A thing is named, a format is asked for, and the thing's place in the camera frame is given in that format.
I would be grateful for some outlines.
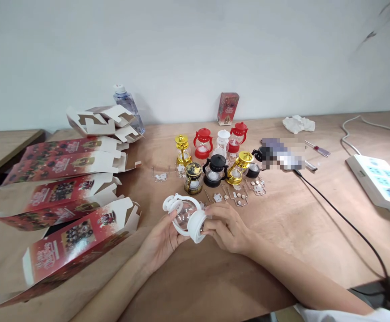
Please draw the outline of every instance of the black cable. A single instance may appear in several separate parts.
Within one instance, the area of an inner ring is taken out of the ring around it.
[[[366,237],[355,227],[353,226],[353,224],[351,222],[348,221],[348,219],[346,217],[344,217],[344,215],[342,213],[340,213],[338,211],[337,208],[334,207],[333,204],[330,203],[330,201],[315,187],[313,186],[307,179],[304,178],[304,176],[301,174],[300,171],[298,170],[293,170],[293,172],[295,172],[295,174],[300,177],[302,180],[304,180],[306,183],[308,183],[310,185],[310,187],[312,187],[315,191],[317,191],[317,193],[341,216],[341,218],[343,218],[349,225],[350,227],[352,227],[358,234],[359,236],[362,237],[362,239],[368,244],[369,247],[371,247],[371,249],[373,250],[375,256],[377,257],[378,261],[380,262],[380,265],[383,269],[383,273],[384,273],[384,276],[385,276],[385,284],[386,286],[389,286],[389,275],[387,274],[387,270],[386,270],[386,266],[384,265],[384,262],[382,260],[382,258],[380,257],[380,255],[378,254],[377,250],[374,248],[374,246],[369,242],[368,239],[366,239]],[[376,293],[373,293],[373,294],[365,294],[365,293],[362,293],[362,292],[359,292],[355,289],[352,288],[353,291],[356,291],[358,293],[361,293],[361,294],[364,294],[364,295],[368,295],[368,296],[371,296],[371,295],[377,295]]]

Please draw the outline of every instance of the crumpled paper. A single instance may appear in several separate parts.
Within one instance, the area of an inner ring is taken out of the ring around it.
[[[300,117],[299,115],[294,115],[291,118],[286,117],[283,120],[283,125],[289,132],[292,132],[293,134],[297,134],[304,130],[313,132],[316,128],[316,122]]]

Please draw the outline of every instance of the person's right hand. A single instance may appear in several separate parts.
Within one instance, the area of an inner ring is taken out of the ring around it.
[[[202,234],[212,236],[219,247],[231,253],[247,255],[256,233],[247,228],[240,215],[228,203],[214,203],[205,209],[207,216]]]

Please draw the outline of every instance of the plastic water bottle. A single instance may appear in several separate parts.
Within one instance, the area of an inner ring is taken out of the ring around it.
[[[136,119],[131,122],[131,126],[141,135],[144,134],[146,129],[141,121],[141,116],[138,113],[138,108],[135,105],[135,101],[132,98],[131,93],[128,93],[123,85],[117,84],[114,88],[114,100],[117,104],[122,105],[125,109],[131,112]]]

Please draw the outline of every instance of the mini lantern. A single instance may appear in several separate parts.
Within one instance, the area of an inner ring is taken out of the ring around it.
[[[211,159],[207,159],[202,170],[205,173],[204,183],[210,188],[215,188],[220,185],[220,181],[227,178],[226,159],[220,154],[213,155]]]
[[[253,150],[252,155],[254,157],[254,160],[252,163],[249,164],[249,167],[247,168],[247,172],[245,175],[248,178],[255,179],[259,176],[259,173],[264,169],[263,162],[265,162],[266,165],[266,155],[268,154],[268,148],[266,147],[259,147],[258,150]]]
[[[213,151],[213,155],[220,154],[226,159],[227,150],[229,149],[229,137],[231,136],[231,134],[226,130],[220,130],[219,132],[217,132],[217,135],[217,145]]]
[[[193,139],[193,145],[196,149],[195,156],[198,159],[204,160],[208,158],[213,150],[213,138],[210,134],[210,130],[205,127],[196,132],[196,136]]]
[[[244,122],[235,124],[235,127],[231,129],[231,137],[229,138],[229,153],[238,153],[240,145],[247,138],[248,130]]]
[[[168,213],[177,210],[177,217],[172,223],[180,235],[190,236],[195,244],[204,239],[205,235],[201,235],[201,229],[205,219],[211,217],[205,215],[195,198],[171,195],[165,199],[162,207]]]
[[[235,163],[227,172],[228,178],[226,178],[226,182],[234,186],[239,185],[243,179],[244,170],[249,167],[249,164],[252,161],[253,156],[250,152],[240,152],[238,154],[238,158],[235,160]]]
[[[184,182],[184,190],[189,195],[197,195],[202,190],[202,167],[197,162],[190,162],[186,166],[186,180]]]
[[[187,166],[188,163],[192,162],[192,156],[190,155],[190,147],[187,136],[176,136],[176,143],[178,151],[177,164]]]

